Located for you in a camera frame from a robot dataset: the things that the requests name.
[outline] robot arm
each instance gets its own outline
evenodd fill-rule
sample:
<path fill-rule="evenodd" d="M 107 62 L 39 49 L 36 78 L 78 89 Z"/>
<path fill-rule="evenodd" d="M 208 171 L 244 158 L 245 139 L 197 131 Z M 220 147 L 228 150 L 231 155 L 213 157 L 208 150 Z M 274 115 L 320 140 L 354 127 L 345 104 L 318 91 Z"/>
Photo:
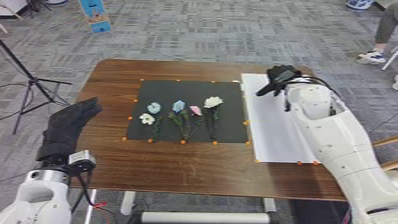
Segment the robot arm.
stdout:
<path fill-rule="evenodd" d="M 0 224 L 71 223 L 69 179 L 96 166 L 89 151 L 75 153 L 77 141 L 84 126 L 100 111 L 98 99 L 93 98 L 52 115 L 37 152 L 41 168 L 27 174 L 14 203 L 0 213 Z"/>
<path fill-rule="evenodd" d="M 284 90 L 286 111 L 293 114 L 313 154 L 338 180 L 354 223 L 398 223 L 398 189 L 380 168 L 368 134 L 352 111 L 324 82 L 316 83 L 313 78 L 302 76 L 292 66 L 268 70 L 268 77 L 272 84 L 258 95 L 274 89 Z"/>

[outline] blue flower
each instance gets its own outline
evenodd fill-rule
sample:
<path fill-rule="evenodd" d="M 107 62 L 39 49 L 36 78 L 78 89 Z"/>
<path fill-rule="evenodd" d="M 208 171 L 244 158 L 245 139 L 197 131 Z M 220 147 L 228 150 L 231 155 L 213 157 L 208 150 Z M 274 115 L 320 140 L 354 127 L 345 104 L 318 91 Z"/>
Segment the blue flower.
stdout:
<path fill-rule="evenodd" d="M 185 108 L 185 102 L 181 100 L 178 100 L 178 102 L 172 104 L 172 111 L 176 113 L 180 113 L 180 111 L 183 110 Z"/>

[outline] white sheet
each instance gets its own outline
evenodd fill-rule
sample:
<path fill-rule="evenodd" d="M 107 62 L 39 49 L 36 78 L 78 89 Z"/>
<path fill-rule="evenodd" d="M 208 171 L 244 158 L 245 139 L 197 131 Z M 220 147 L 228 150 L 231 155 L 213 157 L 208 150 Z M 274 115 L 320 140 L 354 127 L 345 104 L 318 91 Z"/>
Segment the white sheet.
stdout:
<path fill-rule="evenodd" d="M 258 97 L 256 92 L 268 83 L 267 75 L 242 74 L 242 90 L 251 120 L 252 145 L 260 162 L 313 163 L 311 153 L 292 113 L 284 112 L 284 94 Z"/>

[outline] shoe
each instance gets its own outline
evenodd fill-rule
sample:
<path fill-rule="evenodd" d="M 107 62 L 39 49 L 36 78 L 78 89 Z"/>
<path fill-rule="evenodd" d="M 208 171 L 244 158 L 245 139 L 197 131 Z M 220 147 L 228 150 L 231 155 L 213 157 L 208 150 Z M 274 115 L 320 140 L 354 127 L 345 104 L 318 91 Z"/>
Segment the shoe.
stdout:
<path fill-rule="evenodd" d="M 359 64 L 371 64 L 379 65 L 386 63 L 384 55 L 379 51 L 368 51 L 366 54 L 357 56 L 357 63 Z"/>
<path fill-rule="evenodd" d="M 393 84 L 393 89 L 398 90 L 398 82 Z"/>

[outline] floor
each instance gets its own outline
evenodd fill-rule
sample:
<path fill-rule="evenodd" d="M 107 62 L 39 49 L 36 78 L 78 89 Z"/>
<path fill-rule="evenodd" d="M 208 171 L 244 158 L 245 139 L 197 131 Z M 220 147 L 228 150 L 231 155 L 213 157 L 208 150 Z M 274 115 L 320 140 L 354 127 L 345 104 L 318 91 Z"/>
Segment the floor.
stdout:
<path fill-rule="evenodd" d="M 355 63 L 355 55 L 373 45 L 382 12 L 347 9 L 343 0 L 109 0 L 112 32 L 93 35 L 77 0 L 66 7 L 43 9 L 23 21 L 2 20 L 11 34 L 0 33 L 34 75 L 73 82 L 61 95 L 73 102 L 98 61 L 105 58 L 187 60 L 308 66 L 336 88 L 357 119 L 377 140 L 396 135 L 398 92 L 391 88 L 396 63 L 387 71 Z M 0 85 L 25 83 L 7 60 L 0 59 Z M 23 88 L 0 88 L 0 117 L 20 107 Z M 34 105 L 43 102 L 36 91 Z M 50 114 L 59 106 L 25 115 L 18 135 L 14 118 L 0 121 L 0 209 L 13 202 L 16 186 L 36 166 L 36 151 Z M 377 151 L 380 162 L 398 158 L 393 147 Z M 100 201 L 117 210 L 123 194 L 100 192 Z M 137 206 L 162 211 L 261 212 L 261 200 L 164 193 L 139 194 Z M 283 223 L 293 223 L 284 200 Z M 82 223 L 84 206 L 75 222 Z M 105 223 L 94 212 L 93 223 Z"/>
<path fill-rule="evenodd" d="M 395 0 L 377 0 L 377 3 L 382 5 L 384 8 L 387 8 L 395 2 Z"/>

